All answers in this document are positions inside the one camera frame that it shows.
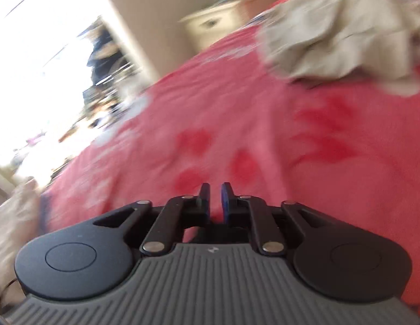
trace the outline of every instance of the nightstand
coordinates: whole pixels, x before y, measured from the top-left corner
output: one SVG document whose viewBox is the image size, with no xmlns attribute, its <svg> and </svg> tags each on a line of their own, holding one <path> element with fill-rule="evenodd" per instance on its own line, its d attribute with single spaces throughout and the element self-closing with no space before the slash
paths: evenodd
<svg viewBox="0 0 420 325">
<path fill-rule="evenodd" d="M 235 0 L 192 13 L 180 20 L 195 50 L 211 44 L 245 25 L 277 0 Z"/>
</svg>

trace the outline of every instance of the black circular cap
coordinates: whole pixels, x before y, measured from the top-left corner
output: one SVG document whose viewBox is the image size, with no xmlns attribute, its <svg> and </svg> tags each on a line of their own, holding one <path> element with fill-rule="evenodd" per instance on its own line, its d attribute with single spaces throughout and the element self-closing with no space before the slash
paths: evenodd
<svg viewBox="0 0 420 325">
<path fill-rule="evenodd" d="M 97 257 L 95 249 L 84 243 L 64 243 L 47 252 L 46 263 L 53 269 L 64 272 L 82 270 Z"/>
<path fill-rule="evenodd" d="M 376 302 L 404 291 L 412 272 L 398 244 L 359 228 L 313 229 L 296 249 L 296 272 L 319 293 L 348 302 Z"/>
<path fill-rule="evenodd" d="M 380 264 L 380 253 L 360 243 L 347 243 L 331 251 L 331 260 L 341 270 L 364 272 L 375 269 Z"/>
<path fill-rule="evenodd" d="M 57 301 L 95 297 L 118 286 L 133 268 L 123 235 L 92 223 L 46 234 L 26 244 L 15 274 L 26 293 Z"/>
</svg>

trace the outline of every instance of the red stain pattern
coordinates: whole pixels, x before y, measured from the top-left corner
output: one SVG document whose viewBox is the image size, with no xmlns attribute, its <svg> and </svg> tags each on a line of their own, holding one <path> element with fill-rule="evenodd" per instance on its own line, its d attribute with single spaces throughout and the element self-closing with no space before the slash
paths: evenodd
<svg viewBox="0 0 420 325">
<path fill-rule="evenodd" d="M 231 161 L 230 173 L 232 181 L 248 184 L 258 173 L 258 163 L 246 149 L 239 149 Z"/>
<path fill-rule="evenodd" d="M 174 181 L 174 189 L 178 194 L 195 194 L 206 182 L 206 177 L 197 168 L 182 171 Z"/>
<path fill-rule="evenodd" d="M 177 143 L 181 153 L 199 157 L 211 145 L 211 135 L 205 129 L 189 129 L 177 136 Z"/>
<path fill-rule="evenodd" d="M 311 125 L 308 132 L 300 133 L 291 139 L 315 144 L 315 150 L 303 154 L 291 162 L 291 167 L 304 161 L 321 161 L 337 163 L 344 159 L 359 155 L 350 143 L 336 138 L 334 135 L 354 126 L 355 112 L 343 99 L 330 96 L 326 104 L 319 109 L 304 109 L 295 114 L 296 120 Z"/>
</svg>

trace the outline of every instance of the drawer knob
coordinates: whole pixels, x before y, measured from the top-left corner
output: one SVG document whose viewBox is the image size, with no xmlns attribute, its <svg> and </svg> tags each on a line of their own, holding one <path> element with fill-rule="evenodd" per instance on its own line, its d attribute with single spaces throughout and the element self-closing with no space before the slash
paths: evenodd
<svg viewBox="0 0 420 325">
<path fill-rule="evenodd" d="M 209 19 L 208 21 L 205 21 L 204 23 L 201 24 L 201 26 L 204 28 L 210 29 L 210 28 L 213 28 L 219 22 L 220 22 L 220 18 L 213 18 L 213 19 Z"/>
</svg>

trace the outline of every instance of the red blanket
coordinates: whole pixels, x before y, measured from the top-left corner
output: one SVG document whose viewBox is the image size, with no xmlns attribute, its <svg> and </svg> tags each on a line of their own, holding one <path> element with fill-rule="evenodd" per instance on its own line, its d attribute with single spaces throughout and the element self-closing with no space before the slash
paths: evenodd
<svg viewBox="0 0 420 325">
<path fill-rule="evenodd" d="M 162 205 L 202 182 L 221 220 L 228 181 L 238 194 L 296 200 L 400 243 L 413 260 L 403 299 L 420 304 L 420 93 L 288 84 L 260 62 L 256 28 L 163 78 L 141 115 L 84 150 L 50 190 L 49 229 L 138 199 Z"/>
</svg>

